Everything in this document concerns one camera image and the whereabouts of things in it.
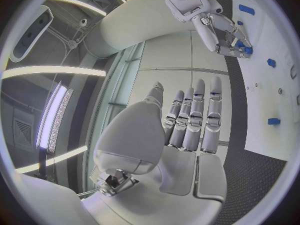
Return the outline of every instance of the perforated panel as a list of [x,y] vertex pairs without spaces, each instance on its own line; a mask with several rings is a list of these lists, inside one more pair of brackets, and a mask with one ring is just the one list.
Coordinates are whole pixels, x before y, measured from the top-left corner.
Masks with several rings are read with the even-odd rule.
[[[232,0],[217,0],[223,14],[232,18]],[[225,33],[216,31],[219,39]],[[227,197],[216,225],[231,225],[268,193],[278,179],[286,162],[245,150],[247,136],[247,97],[243,75],[235,57],[225,57],[228,68],[232,118],[228,152],[224,163],[227,179]]]

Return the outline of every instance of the ventilation grille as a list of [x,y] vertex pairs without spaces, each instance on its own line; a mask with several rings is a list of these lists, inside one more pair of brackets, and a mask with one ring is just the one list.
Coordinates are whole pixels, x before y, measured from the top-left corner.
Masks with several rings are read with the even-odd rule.
[[32,124],[18,120],[16,118],[13,119],[13,141],[16,147],[27,151],[32,151],[32,133]]
[[106,9],[111,3],[108,0],[93,0],[101,9]]

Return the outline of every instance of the air vent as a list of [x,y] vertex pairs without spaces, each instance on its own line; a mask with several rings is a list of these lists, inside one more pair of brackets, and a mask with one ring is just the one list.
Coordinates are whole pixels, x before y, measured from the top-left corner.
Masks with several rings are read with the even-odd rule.
[[13,141],[14,145],[20,149],[32,151],[32,124],[24,121],[13,119]]
[[111,3],[108,0],[93,0],[101,9],[106,9]]

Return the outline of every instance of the security camera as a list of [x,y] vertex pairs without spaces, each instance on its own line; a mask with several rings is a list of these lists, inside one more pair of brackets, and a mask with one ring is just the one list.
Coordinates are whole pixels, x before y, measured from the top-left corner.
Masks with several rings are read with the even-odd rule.
[[88,20],[85,18],[85,19],[82,19],[81,21],[80,21],[80,26],[81,27],[85,27],[86,25],[88,24]]

